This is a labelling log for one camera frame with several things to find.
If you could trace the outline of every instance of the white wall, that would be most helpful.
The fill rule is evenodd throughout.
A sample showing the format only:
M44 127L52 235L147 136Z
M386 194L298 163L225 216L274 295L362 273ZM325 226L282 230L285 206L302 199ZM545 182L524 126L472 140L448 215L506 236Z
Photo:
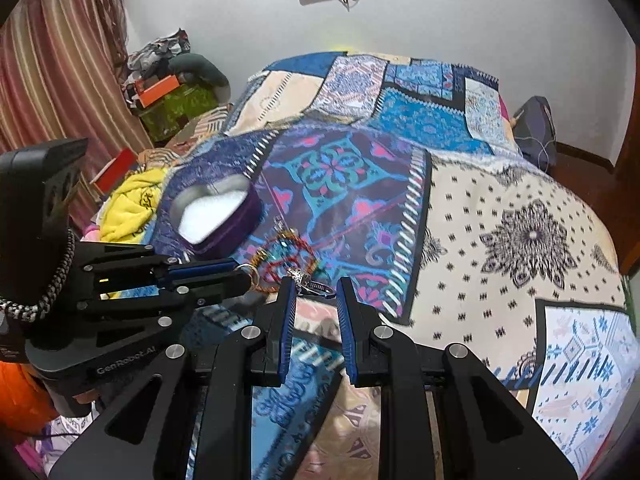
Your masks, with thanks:
M634 44L607 0L125 0L128 48L189 34L231 81L296 54L354 48L467 63L500 78L514 112L551 103L558 140L615 161L634 90Z

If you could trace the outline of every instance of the patchwork bedsheet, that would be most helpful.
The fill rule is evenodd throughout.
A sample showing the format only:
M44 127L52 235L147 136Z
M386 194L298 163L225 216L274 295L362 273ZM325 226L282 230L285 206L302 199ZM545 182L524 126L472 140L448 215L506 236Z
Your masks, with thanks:
M316 279L351 276L417 343L464 342L587 472L638 342L606 228L521 157L495 78L434 60L299 56L249 80L223 133L172 170L145 243L191 259L168 222L172 198L244 173L264 218L239 262L283 218L322 261ZM250 318L204 307L183 339L208 344ZM333 306L298 301L287 382L254 391L255 479L377 478L380 393L349 385L339 337Z

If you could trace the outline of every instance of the yellow cloth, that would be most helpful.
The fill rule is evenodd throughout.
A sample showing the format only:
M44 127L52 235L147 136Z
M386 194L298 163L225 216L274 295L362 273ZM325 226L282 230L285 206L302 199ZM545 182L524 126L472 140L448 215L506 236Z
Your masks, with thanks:
M135 173L113 192L102 216L100 241L119 244L140 241L146 223L158 207L160 184L166 172L166 168L153 168Z

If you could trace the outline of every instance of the striped curtain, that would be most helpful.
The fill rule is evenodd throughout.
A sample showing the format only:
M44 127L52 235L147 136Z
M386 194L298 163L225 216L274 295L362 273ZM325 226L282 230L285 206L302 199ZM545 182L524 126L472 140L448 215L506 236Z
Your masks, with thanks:
M123 148L152 147L120 92L123 16L122 0L20 0L0 30L0 153L88 137L86 183ZM85 184L73 220L96 210Z

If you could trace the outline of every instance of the brown floor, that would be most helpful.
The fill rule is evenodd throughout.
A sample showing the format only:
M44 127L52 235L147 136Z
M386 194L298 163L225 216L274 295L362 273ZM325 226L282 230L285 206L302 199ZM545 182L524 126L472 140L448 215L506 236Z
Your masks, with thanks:
M558 153L552 176L583 199L609 229L621 271L640 243L640 185L619 182L601 166Z

